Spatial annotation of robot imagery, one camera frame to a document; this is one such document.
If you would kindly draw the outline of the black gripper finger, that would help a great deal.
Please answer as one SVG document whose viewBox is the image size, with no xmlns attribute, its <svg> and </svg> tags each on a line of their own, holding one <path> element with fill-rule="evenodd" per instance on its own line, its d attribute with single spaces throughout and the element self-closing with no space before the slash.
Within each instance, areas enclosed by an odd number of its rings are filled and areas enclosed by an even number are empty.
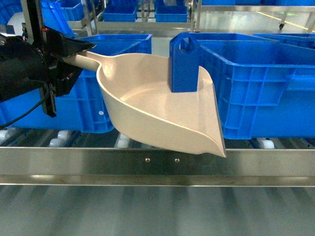
<svg viewBox="0 0 315 236">
<path fill-rule="evenodd" d="M 93 49 L 94 47 L 96 47 L 96 45 L 88 41 L 65 38 L 63 40 L 63 57 L 73 56 L 83 51 Z"/>
</svg>

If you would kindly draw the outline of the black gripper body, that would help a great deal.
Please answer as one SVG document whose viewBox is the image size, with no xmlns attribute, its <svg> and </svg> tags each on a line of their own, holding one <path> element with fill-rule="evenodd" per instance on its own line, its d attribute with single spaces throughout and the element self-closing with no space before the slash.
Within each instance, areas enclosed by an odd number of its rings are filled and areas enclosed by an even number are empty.
<svg viewBox="0 0 315 236">
<path fill-rule="evenodd" d="M 43 111 L 48 116 L 56 117 L 55 98 L 69 94 L 77 81 L 82 68 L 68 64 L 63 57 L 63 40 L 67 38 L 61 32 L 43 28 L 41 30 L 41 52 L 48 66 L 48 98 L 42 104 Z"/>
</svg>

